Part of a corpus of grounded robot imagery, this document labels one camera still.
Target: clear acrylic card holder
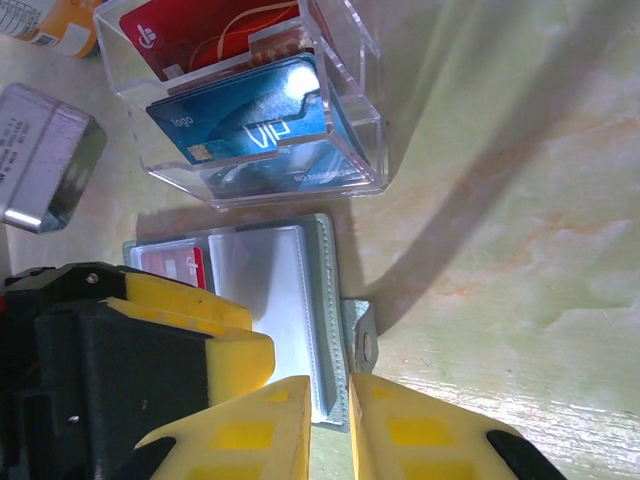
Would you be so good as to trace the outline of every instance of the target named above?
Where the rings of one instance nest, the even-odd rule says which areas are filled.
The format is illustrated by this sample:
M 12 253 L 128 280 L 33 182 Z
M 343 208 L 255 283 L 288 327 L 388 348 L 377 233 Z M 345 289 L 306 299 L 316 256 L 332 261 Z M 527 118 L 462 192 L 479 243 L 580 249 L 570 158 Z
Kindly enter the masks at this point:
M 381 53 L 347 0 L 298 0 L 299 16 L 249 35 L 250 52 L 166 81 L 120 26 L 149 1 L 111 0 L 95 13 L 145 171 L 217 208 L 384 190 Z M 176 114 L 187 105 L 211 122 Z

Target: yellow rubber pad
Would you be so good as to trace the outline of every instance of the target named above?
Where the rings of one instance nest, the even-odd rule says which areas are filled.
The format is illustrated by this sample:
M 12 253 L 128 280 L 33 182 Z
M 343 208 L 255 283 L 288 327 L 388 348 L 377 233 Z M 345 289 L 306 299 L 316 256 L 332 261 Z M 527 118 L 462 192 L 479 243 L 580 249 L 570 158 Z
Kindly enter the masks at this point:
M 309 476 L 309 377 L 289 377 L 165 425 L 177 443 L 151 480 L 306 480 Z
M 513 428 L 368 373 L 349 387 L 356 479 L 517 480 L 485 437 Z
M 211 292 L 144 273 L 127 273 L 125 279 L 130 302 L 251 330 L 248 309 Z
M 211 336 L 205 342 L 209 405 L 253 392 L 273 375 L 275 351 L 266 335 L 117 298 L 105 302 L 131 318 Z

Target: yellow label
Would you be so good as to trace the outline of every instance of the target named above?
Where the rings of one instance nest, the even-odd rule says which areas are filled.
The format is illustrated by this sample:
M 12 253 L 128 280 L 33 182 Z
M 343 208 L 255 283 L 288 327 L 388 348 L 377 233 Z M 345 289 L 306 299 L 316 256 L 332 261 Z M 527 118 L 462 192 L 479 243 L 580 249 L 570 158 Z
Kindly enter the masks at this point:
M 0 0 L 0 34 L 83 57 L 96 42 L 93 10 L 102 0 Z

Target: light green table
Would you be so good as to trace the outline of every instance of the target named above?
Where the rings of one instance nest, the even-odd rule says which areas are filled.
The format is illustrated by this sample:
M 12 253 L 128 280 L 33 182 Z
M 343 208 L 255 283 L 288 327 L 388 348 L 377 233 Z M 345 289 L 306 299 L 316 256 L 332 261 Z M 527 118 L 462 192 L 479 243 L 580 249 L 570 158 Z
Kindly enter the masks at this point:
M 142 173 L 99 58 L 0 40 L 0 82 L 109 136 L 65 231 L 8 229 L 11 266 L 119 262 L 136 235 L 326 211 L 343 295 L 378 309 L 378 374 L 514 425 L 570 478 L 637 478 L 640 2 L 442 3 L 356 2 L 403 159 L 384 195 L 232 212 Z M 313 479 L 350 478 L 348 436 L 316 431 L 313 449 Z

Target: blue card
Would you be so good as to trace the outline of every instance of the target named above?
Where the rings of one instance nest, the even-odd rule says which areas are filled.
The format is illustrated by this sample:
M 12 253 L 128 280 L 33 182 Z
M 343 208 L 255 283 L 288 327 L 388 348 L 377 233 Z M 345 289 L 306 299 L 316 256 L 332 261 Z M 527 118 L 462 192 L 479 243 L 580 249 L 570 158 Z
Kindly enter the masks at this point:
M 336 132 L 365 158 L 331 95 Z M 313 56 L 306 53 L 161 100 L 147 113 L 192 165 L 274 152 L 283 141 L 327 130 Z M 367 183 L 327 141 L 292 145 L 280 152 L 275 159 L 202 175 L 219 198 Z

